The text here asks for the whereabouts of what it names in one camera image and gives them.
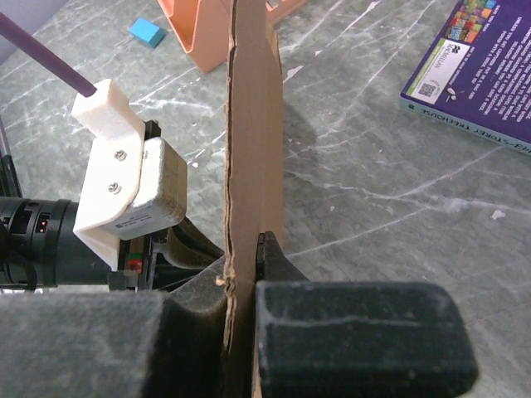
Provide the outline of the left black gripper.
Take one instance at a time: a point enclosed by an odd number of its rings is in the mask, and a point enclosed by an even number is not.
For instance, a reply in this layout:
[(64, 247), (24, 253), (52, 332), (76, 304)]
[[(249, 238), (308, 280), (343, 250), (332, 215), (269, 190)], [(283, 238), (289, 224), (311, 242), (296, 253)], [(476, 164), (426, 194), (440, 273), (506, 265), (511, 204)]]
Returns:
[(223, 249), (212, 243), (186, 216), (187, 164), (161, 137), (155, 120), (145, 123), (139, 190), (110, 231), (121, 239), (119, 272), (128, 290), (150, 289), (157, 255), (153, 235), (168, 229), (165, 260), (174, 268), (195, 271), (168, 294), (171, 307), (226, 307), (223, 285), (217, 284), (225, 265)]

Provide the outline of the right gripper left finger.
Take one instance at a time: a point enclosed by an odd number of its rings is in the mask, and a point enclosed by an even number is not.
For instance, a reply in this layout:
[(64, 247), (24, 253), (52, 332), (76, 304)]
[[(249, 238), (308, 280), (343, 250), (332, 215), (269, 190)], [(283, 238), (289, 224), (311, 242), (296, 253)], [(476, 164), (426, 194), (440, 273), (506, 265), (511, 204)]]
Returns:
[(220, 397), (219, 289), (7, 294), (4, 397)]

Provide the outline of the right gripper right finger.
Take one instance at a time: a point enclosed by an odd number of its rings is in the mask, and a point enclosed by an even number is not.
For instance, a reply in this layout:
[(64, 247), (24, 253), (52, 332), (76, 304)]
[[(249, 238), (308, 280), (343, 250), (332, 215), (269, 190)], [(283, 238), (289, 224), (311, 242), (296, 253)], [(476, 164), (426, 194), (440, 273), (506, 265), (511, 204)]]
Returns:
[(263, 281), (256, 320), (265, 397), (457, 397), (479, 377), (435, 284)]

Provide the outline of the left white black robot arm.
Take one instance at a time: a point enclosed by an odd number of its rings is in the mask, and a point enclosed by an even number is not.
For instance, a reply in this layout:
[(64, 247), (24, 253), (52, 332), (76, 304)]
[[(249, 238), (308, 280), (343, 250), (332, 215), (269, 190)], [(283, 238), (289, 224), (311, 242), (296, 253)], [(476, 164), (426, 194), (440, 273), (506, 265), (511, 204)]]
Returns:
[(119, 244), (116, 271), (73, 232), (71, 200), (23, 197), (7, 138), (1, 137), (1, 288), (33, 293), (64, 285), (107, 285), (115, 291), (171, 292), (211, 265), (223, 250), (188, 218)]

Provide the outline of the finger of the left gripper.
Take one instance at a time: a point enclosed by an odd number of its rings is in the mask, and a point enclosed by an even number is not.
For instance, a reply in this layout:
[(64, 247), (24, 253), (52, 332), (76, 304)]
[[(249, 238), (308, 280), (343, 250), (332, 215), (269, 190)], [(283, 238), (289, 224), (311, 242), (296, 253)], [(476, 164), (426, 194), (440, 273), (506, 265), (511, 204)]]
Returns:
[(256, 282), (306, 283), (309, 279), (285, 256), (275, 233), (260, 233), (256, 249)]

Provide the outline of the brown cardboard box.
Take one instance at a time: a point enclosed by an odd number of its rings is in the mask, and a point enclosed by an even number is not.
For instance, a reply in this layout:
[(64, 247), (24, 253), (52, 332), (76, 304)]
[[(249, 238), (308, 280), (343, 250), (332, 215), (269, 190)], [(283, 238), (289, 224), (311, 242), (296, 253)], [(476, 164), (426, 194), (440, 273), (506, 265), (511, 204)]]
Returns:
[(256, 249), (283, 236), (284, 100), (278, 38), (263, 1), (235, 1), (227, 76), (224, 397), (249, 397), (254, 375)]

